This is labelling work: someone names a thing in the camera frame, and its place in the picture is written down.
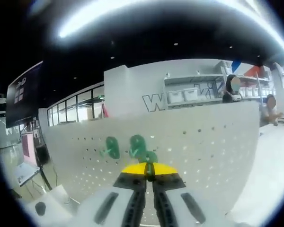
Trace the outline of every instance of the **green shape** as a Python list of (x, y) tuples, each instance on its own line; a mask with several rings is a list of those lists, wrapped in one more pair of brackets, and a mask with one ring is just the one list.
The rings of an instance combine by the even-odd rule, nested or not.
[(104, 151), (104, 154), (108, 154), (113, 159), (120, 158), (118, 140), (115, 137), (109, 136), (106, 138), (106, 147), (107, 150)]
[(145, 139), (141, 135), (134, 135), (130, 138), (129, 155), (132, 158), (138, 158), (146, 152)]
[(158, 157), (157, 155), (152, 152), (152, 151), (146, 151), (143, 152), (139, 157), (138, 157), (139, 163), (146, 162), (146, 163), (154, 163), (158, 162)]

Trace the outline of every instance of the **person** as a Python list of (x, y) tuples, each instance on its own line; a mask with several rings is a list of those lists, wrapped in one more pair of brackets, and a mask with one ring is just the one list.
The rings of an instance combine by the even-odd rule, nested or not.
[(273, 123), (274, 126), (278, 125), (278, 118), (283, 117), (283, 113), (277, 113), (276, 111), (276, 100), (275, 97), (269, 94), (266, 98), (266, 105), (261, 109), (261, 126)]
[(240, 102), (242, 99), (242, 96), (240, 95), (240, 93), (238, 91), (234, 91), (232, 88), (232, 79), (234, 79), (236, 76), (233, 74), (228, 75), (227, 80), (226, 80), (226, 86), (225, 86), (225, 91), (224, 91), (224, 95), (222, 98), (222, 102), (223, 103), (234, 103), (234, 102)]

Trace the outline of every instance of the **pegboard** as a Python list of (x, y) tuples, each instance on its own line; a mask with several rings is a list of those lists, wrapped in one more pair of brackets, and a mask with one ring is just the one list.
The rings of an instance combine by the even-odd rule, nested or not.
[[(138, 163), (129, 156), (129, 141), (139, 134), (147, 150), (175, 167), (187, 187), (228, 212), (250, 173), (258, 130), (258, 104), (244, 102), (69, 123), (50, 127), (45, 140), (65, 190), (79, 202), (111, 186), (125, 166)], [(108, 136), (118, 141), (118, 159), (100, 153)], [(141, 224), (159, 225), (151, 184)]]

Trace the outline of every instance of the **black ceiling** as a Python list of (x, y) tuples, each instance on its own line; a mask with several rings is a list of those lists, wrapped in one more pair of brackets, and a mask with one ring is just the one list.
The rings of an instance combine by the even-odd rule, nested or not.
[[(159, 7), (128, 10), (59, 39), (59, 24), (74, 2), (79, 1), (64, 0), (63, 4), (61, 0), (53, 1), (36, 18), (24, 17), (26, 1), (20, 1), (24, 2), (22, 6), (2, 2), (0, 92), (5, 93), (17, 76), (44, 60), (40, 94), (43, 107), (103, 81), (103, 71), (119, 65), (132, 67), (186, 58), (240, 60), (261, 65), (273, 56), (274, 61), (284, 56), (283, 50), (254, 22), (217, 5), (202, 10), (197, 6), (187, 10), (180, 4), (165, 5), (160, 6), (159, 13)], [(274, 5), (276, 11), (284, 14), (284, 8), (278, 8), (280, 5)]]

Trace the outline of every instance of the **glass wall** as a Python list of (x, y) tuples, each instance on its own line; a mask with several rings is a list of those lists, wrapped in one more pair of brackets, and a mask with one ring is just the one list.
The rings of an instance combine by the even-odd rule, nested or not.
[(82, 92), (47, 111), (49, 126), (101, 117), (104, 86)]

